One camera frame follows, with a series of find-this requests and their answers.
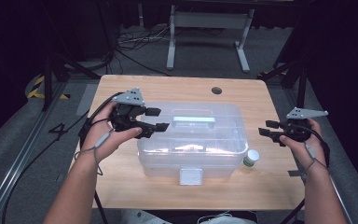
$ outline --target gray mounting plate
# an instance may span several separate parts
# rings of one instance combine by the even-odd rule
[[[327,111],[317,111],[295,107],[288,115],[286,115],[286,117],[288,119],[311,119],[327,115]]]
[[[139,88],[123,92],[120,95],[113,97],[112,101],[125,105],[145,105],[144,97],[142,97]]]

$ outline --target person's right hand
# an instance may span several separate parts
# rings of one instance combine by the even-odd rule
[[[319,123],[313,119],[309,119],[309,122],[310,122],[310,128],[313,131],[315,131],[316,133],[318,133],[320,136],[322,136],[321,135],[321,126],[319,125]],[[287,145],[294,151],[298,161],[301,163],[301,165],[305,169],[309,168],[312,165],[313,158],[310,156],[308,151],[305,149],[304,143],[297,142],[297,141],[295,141],[287,136],[284,136],[284,135],[282,135],[280,137],[280,140],[282,143],[284,143],[285,145]],[[324,150],[321,146],[321,142],[319,141],[319,139],[315,135],[312,134],[310,136],[310,138],[306,141],[306,143],[308,145],[310,145],[312,150],[315,152],[316,159],[318,161],[320,161],[325,166],[326,162],[325,162],[325,158],[324,158]]]

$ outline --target forearm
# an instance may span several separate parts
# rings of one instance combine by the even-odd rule
[[[305,187],[305,223],[347,223],[328,171],[315,163]]]
[[[50,207],[44,223],[90,223],[97,165],[91,155],[80,155]]]

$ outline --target person's left hand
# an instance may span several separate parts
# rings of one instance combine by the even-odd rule
[[[96,160],[99,163],[109,155],[111,155],[118,146],[122,143],[132,139],[142,132],[141,128],[131,128],[123,132],[113,132],[112,127],[109,125],[109,115],[111,114],[113,108],[116,106],[116,103],[109,102],[98,115],[95,116],[92,123],[95,123],[98,120],[106,119],[100,122],[96,122],[89,129],[89,133],[86,136],[86,140],[84,141],[83,147],[81,150],[93,148],[95,143],[106,133],[111,132],[110,136],[96,149]],[[81,155],[93,154],[93,151],[80,153]]]

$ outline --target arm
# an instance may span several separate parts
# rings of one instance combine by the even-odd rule
[[[313,131],[321,133],[319,124],[310,119]],[[331,182],[330,175],[325,167],[324,151],[320,141],[314,135],[307,140],[316,154],[318,161],[313,162],[304,143],[296,142],[289,137],[281,136],[280,140],[289,146],[295,153],[298,161],[307,170],[305,184],[305,222],[306,223],[347,223]]]
[[[94,122],[107,119],[114,107],[109,103]],[[82,150],[93,148],[94,144],[112,130],[107,121],[95,123],[86,137]],[[110,136],[96,150],[80,153],[73,164],[60,191],[50,207],[44,223],[90,223],[91,207],[97,184],[98,163],[111,155],[120,144],[138,135],[142,129],[133,128],[124,132],[111,132]]]

